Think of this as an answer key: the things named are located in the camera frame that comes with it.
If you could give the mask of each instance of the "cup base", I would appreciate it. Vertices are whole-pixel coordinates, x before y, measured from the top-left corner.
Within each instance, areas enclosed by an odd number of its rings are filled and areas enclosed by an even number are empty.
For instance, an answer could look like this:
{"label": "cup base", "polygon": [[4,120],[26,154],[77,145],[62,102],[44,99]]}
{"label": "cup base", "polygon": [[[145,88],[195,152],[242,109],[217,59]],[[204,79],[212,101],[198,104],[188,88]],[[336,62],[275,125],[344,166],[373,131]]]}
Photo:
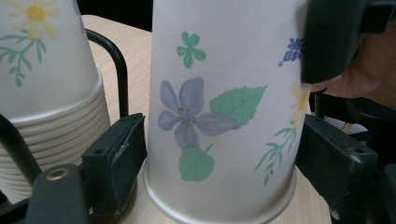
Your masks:
{"label": "cup base", "polygon": [[[151,201],[159,208],[164,214],[168,217],[172,218],[174,221],[178,223],[221,223],[218,220],[213,220],[209,222],[203,222],[202,220],[188,217],[186,215],[180,214],[175,209],[168,206],[165,202],[163,202],[160,197],[156,195],[156,193],[150,189],[149,180],[148,180],[148,172],[147,172],[147,162],[145,162],[145,166],[143,169],[143,182],[146,189],[146,193]],[[270,209],[266,209],[263,213],[259,214],[256,217],[252,217],[249,220],[238,220],[235,222],[230,222],[229,220],[224,221],[223,223],[268,223],[277,216],[279,216],[288,206],[291,201],[292,196],[294,195],[294,191],[297,185],[297,172],[295,167],[292,169],[292,174],[289,180],[289,183],[285,186],[284,191],[279,195],[279,198],[274,201]]]}

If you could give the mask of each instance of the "blue flower print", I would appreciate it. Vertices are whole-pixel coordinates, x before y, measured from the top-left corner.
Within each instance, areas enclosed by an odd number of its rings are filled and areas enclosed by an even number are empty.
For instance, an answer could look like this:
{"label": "blue flower print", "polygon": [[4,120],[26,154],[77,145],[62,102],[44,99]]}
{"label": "blue flower print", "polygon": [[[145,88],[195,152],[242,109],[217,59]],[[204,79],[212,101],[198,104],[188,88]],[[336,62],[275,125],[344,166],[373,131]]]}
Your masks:
{"label": "blue flower print", "polygon": [[178,100],[170,85],[164,80],[161,84],[161,101],[168,109],[164,110],[158,119],[159,126],[166,131],[175,130],[177,144],[181,148],[198,147],[199,138],[195,127],[202,133],[215,136],[237,127],[234,119],[214,113],[203,113],[204,80],[195,77],[184,82],[180,88]]}

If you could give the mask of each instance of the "flower print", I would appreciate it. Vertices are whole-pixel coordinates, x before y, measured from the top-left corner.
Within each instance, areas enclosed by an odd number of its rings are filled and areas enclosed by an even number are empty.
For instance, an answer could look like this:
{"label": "flower print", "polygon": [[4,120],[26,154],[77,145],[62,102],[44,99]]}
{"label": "flower print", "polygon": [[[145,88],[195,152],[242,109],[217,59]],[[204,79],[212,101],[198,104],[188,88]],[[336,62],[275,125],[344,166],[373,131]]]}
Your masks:
{"label": "flower print", "polygon": [[183,32],[183,34],[181,34],[181,39],[186,47],[179,46],[177,48],[177,55],[180,57],[184,56],[184,66],[191,68],[194,58],[198,61],[202,61],[206,58],[206,54],[203,50],[195,48],[200,41],[198,35],[189,36],[187,32]]}
{"label": "flower print", "polygon": [[18,10],[9,14],[9,17],[22,17],[22,20],[14,25],[14,29],[27,30],[30,40],[35,38],[44,40],[44,34],[52,38],[58,35],[56,26],[48,22],[48,18],[61,17],[61,10],[52,8],[55,0],[3,0],[3,2]]}
{"label": "flower print", "polygon": [[200,77],[187,80],[180,88],[177,96],[169,84],[164,80],[161,84],[161,101],[168,109],[159,116],[159,126],[170,131],[175,125],[175,138],[181,148],[198,147],[199,139],[195,127],[202,133],[215,136],[237,127],[234,119],[214,113],[203,113],[204,109],[204,81]]}
{"label": "flower print", "polygon": [[304,120],[305,106],[309,97],[310,85],[306,83],[293,83],[290,89],[293,96],[297,99],[297,102],[290,108],[295,111],[289,119],[289,122],[292,123],[292,128],[296,129]]}

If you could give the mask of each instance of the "dark background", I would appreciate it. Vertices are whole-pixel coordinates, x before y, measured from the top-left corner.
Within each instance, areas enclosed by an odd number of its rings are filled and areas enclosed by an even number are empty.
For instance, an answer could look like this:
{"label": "dark background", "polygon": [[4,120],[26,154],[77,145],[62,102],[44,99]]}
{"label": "dark background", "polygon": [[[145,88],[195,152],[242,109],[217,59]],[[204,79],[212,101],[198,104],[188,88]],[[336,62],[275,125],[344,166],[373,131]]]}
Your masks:
{"label": "dark background", "polygon": [[96,15],[151,31],[153,0],[77,0],[82,15]]}

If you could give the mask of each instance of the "yellow flower print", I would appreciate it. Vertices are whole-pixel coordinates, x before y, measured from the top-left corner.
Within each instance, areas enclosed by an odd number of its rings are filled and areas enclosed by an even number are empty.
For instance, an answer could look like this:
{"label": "yellow flower print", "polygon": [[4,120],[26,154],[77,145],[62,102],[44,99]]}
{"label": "yellow flower print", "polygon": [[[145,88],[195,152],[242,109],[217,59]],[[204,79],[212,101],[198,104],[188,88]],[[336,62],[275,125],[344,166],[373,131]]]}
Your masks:
{"label": "yellow flower print", "polygon": [[291,106],[291,110],[295,110],[289,122],[292,123],[292,129],[296,129],[304,120],[306,103],[309,98],[311,85],[305,83],[291,84],[291,93],[297,99],[297,102]]}
{"label": "yellow flower print", "polygon": [[9,14],[11,18],[22,20],[14,25],[15,30],[27,30],[30,40],[39,38],[44,40],[47,34],[52,38],[58,35],[55,25],[48,22],[48,18],[60,18],[61,10],[52,8],[55,0],[2,0],[4,3],[15,7],[18,11]]}

